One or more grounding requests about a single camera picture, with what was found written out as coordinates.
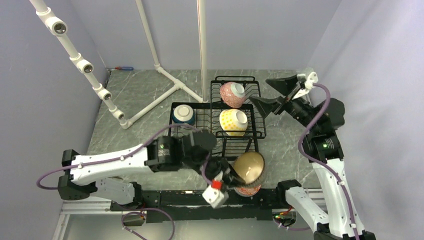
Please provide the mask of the blue yellow patterned bowl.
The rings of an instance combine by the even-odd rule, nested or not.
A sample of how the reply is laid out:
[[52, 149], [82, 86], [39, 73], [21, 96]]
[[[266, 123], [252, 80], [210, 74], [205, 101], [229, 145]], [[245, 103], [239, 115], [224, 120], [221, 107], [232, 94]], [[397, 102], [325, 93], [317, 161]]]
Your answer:
[[232, 137], [242, 137], [248, 128], [248, 117], [239, 109], [226, 109], [219, 115], [222, 130]]

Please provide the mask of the red patterned bowl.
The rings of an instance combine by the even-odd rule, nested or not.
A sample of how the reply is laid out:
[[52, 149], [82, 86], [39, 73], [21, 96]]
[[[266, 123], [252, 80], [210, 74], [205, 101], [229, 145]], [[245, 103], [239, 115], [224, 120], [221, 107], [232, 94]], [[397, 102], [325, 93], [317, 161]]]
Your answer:
[[220, 87], [220, 96], [225, 104], [234, 109], [240, 108], [247, 99], [243, 85], [233, 81]]

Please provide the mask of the brown glazed bowl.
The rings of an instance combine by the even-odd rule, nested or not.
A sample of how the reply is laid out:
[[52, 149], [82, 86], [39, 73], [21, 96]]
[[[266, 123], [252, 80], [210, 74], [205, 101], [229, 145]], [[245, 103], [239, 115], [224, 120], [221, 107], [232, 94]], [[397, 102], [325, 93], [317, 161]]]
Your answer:
[[266, 161], [260, 152], [244, 152], [232, 165], [235, 172], [244, 180], [246, 187], [261, 185], [266, 175]]

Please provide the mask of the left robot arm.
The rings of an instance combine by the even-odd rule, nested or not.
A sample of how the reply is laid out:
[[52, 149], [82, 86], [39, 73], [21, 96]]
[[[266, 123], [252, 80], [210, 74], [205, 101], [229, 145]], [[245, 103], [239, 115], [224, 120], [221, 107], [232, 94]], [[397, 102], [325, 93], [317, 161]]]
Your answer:
[[62, 156], [65, 173], [59, 177], [57, 190], [65, 201], [96, 196], [137, 210], [146, 204], [142, 186], [114, 180], [115, 176], [192, 169], [207, 183], [203, 198], [217, 208], [228, 198], [228, 188], [240, 187], [245, 181], [224, 157], [212, 156], [216, 144], [214, 134], [200, 130], [180, 137], [160, 136], [147, 144], [98, 155], [79, 155], [69, 149]]

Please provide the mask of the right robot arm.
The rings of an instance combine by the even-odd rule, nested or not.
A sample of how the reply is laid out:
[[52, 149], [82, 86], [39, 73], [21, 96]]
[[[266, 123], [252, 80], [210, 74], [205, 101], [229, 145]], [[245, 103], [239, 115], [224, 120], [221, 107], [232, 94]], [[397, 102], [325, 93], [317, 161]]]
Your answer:
[[356, 211], [346, 178], [344, 153], [336, 133], [345, 123], [344, 104], [331, 97], [314, 72], [268, 78], [266, 83], [279, 92], [279, 97], [249, 99], [263, 118], [286, 112], [304, 126], [298, 151], [318, 177], [326, 210], [307, 195], [297, 180], [278, 183], [276, 203], [282, 208], [293, 207], [316, 240], [375, 239]]

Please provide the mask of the teal white bowl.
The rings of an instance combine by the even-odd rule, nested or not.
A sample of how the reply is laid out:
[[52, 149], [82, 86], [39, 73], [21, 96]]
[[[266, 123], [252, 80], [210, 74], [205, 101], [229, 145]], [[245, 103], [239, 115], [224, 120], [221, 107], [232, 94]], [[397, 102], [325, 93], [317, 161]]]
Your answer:
[[195, 111], [187, 104], [180, 104], [172, 112], [172, 120], [177, 124], [195, 124]]

